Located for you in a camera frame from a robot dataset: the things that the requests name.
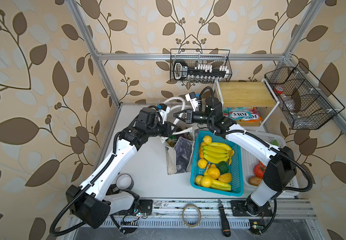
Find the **black screwdriver handle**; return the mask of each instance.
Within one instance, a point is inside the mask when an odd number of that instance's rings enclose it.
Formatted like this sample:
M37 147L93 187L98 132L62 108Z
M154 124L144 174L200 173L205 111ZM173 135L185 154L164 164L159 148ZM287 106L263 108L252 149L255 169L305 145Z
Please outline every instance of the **black screwdriver handle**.
M225 237L230 237L231 235L230 225L229 225L229 221L226 218L225 210L223 209L223 207L219 207L218 209L221 213L221 225L222 225L223 235Z

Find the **blue plastic basket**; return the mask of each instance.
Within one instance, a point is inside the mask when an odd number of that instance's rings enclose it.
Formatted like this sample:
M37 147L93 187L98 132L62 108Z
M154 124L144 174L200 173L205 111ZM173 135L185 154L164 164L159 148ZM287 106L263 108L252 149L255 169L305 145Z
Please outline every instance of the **blue plastic basket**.
M229 183L232 186L232 190L229 192L216 190L207 187L197 186L195 183L195 178L198 175L204 175L206 168L201 169L197 165L197 161L199 160L199 146L204 138L204 136L212 137L213 142L222 142L229 145L234 150L234 155L232 156L232 164L229 166L229 172L233 176L233 180ZM190 184L197 189L201 189L203 191L228 195L228 196L236 196L239 197L243 194L243 176L242 176L242 161L241 161L241 147L235 144L234 142L230 142L222 137L218 137L209 131L201 131L198 133L197 138L195 139L194 153L193 153L193 167L192 174L190 177Z

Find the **roll of tape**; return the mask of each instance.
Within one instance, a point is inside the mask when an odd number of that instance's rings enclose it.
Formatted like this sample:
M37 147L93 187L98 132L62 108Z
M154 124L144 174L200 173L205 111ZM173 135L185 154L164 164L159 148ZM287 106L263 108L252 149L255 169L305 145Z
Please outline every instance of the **roll of tape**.
M189 207L193 207L197 212L198 212L198 216L199 216L199 219L198 219L198 222L196 223L196 224L189 224L189 223L187 223L186 221L185 221L185 218L184 218L184 212L185 212L185 210L187 209L187 208L189 208ZM184 221L184 223L187 225L187 226L189 226L189 227L195 227L195 226L197 226L200 222L201 222L201 211L199 210L199 208L196 206L196 205L193 205L193 204L189 204L188 206L186 206L185 208L184 208L184 210L182 210L182 220Z

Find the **black wire basket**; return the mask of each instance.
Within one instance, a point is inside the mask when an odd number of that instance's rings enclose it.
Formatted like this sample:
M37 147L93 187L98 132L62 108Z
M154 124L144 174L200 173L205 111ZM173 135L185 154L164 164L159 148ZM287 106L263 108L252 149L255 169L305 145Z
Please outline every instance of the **black wire basket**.
M315 78L314 86L305 77ZM291 129L315 130L345 107L337 97L301 62L296 67L281 67L265 74L265 79L280 101Z
M170 81L190 83L228 82L232 77L230 50L170 50Z

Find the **wallpaper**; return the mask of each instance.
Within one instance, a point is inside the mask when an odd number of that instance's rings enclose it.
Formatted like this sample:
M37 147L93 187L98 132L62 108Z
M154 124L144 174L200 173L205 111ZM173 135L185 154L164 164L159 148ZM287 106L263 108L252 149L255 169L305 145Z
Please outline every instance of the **wallpaper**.
M104 53L282 53L308 0L77 0Z
M346 107L346 1L326 0L293 58L309 66ZM346 136L329 121L318 130L290 130L280 110L268 119L269 132L283 136L297 161L311 173L310 199L325 236L346 240ZM298 171L300 187L307 181Z
M315 83L346 107L346 1L326 1L293 58L308 66L327 89Z
M54 239L114 113L105 92L65 4L0 1L0 239Z
M200 93L213 84L190 83L170 79L170 63L166 61L108 60L105 69L123 103L159 103L172 96ZM273 61L231 61L231 81L261 81L274 70Z

